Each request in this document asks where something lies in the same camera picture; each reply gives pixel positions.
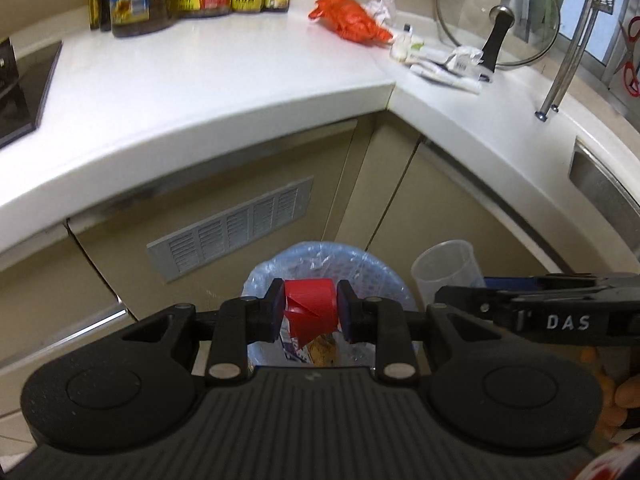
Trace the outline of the right hand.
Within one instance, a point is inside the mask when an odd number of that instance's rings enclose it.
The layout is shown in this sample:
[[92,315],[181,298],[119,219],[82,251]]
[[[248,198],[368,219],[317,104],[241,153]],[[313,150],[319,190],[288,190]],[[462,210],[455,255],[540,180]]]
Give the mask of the right hand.
[[628,412],[639,407],[639,377],[631,377],[618,386],[616,381],[605,374],[600,366],[594,371],[594,376],[596,376],[603,394],[597,433],[612,442],[616,434],[620,432],[623,423],[626,422]]

